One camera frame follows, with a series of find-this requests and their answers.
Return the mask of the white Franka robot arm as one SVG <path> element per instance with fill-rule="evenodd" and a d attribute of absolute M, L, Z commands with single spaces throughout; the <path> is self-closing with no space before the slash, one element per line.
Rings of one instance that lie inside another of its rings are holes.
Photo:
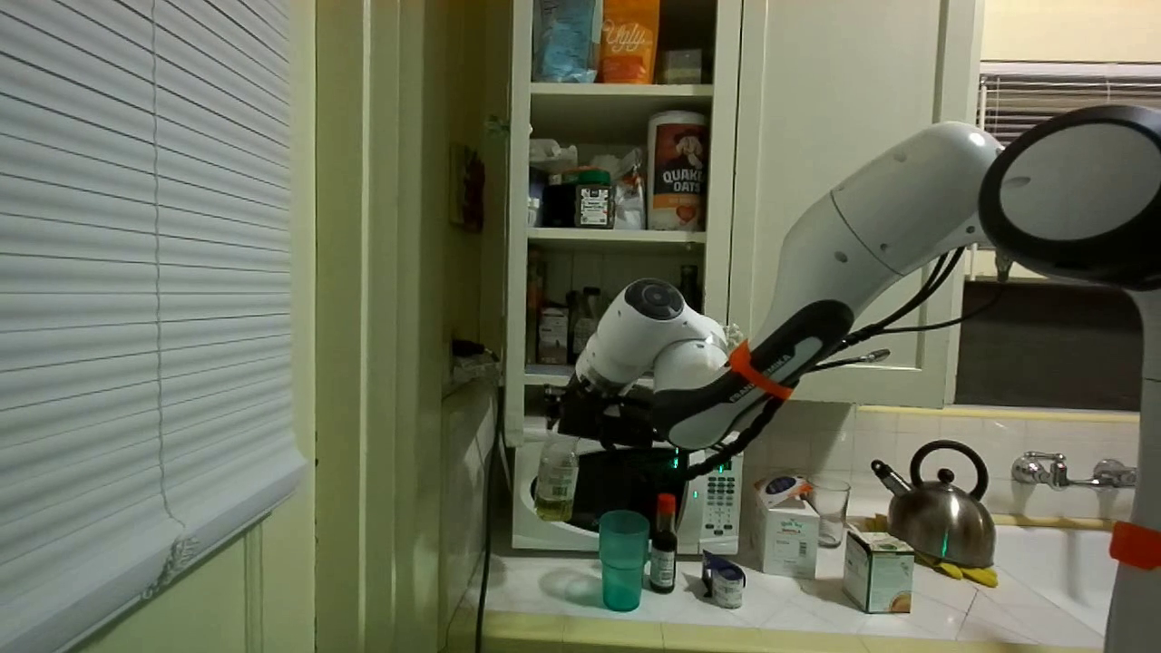
<path fill-rule="evenodd" d="M 735 333 L 662 283 L 624 287 L 587 338 L 556 427 L 602 448 L 699 451 L 720 466 L 819 360 L 864 340 L 861 313 L 969 242 L 1054 278 L 1124 290 L 1144 324 L 1136 504 L 1102 653 L 1152 653 L 1161 627 L 1161 114 L 1090 107 L 1014 142 L 931 125 L 819 195 L 784 236 L 766 324 Z"/>

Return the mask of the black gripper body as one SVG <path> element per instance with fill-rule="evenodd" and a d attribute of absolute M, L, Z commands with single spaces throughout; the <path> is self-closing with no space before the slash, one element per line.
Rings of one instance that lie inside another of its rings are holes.
<path fill-rule="evenodd" d="M 666 439 L 662 420 L 654 414 L 654 392 L 643 383 L 602 388 L 574 377 L 546 411 L 546 427 L 602 448 L 654 448 Z"/>

